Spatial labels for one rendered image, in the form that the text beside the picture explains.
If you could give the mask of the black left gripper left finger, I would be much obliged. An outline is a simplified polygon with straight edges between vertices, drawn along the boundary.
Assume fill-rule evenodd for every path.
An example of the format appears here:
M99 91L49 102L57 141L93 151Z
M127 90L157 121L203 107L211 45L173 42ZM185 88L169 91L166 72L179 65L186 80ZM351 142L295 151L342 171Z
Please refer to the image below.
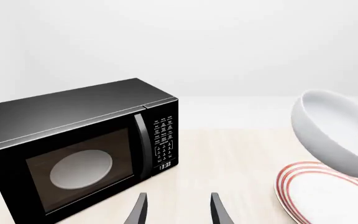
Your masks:
M124 224L145 224L147 218L147 194L142 192Z

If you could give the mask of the black microwave oven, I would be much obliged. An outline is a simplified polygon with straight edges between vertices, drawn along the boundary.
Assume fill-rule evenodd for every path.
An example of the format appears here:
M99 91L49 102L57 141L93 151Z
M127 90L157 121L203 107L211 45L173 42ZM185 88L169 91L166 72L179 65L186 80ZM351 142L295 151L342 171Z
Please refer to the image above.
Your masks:
M107 152L109 173L76 190L57 162ZM0 103L0 193L15 224L56 224L178 164L178 99L138 78Z

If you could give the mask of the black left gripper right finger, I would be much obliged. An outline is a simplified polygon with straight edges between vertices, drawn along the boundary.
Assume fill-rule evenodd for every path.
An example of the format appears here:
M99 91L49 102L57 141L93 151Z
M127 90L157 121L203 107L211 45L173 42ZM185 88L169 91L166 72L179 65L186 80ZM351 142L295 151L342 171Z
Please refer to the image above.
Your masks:
M210 210L213 224L234 224L216 192L211 193Z

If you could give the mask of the white round microwave turntable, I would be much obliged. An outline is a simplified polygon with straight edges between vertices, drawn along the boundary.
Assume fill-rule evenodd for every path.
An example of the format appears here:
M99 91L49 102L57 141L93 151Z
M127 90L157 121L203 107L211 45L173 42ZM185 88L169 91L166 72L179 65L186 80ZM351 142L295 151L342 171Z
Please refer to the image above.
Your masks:
M85 150L66 156L50 171L51 183L63 190L91 186L111 170L112 158L104 151Z

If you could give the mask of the white plate with red rings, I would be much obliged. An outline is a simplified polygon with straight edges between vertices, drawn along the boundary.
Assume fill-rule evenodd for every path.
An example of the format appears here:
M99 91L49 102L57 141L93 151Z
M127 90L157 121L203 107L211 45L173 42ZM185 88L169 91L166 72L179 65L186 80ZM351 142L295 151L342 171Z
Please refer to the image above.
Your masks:
M297 224L358 224L358 179L320 162L285 166L274 190Z

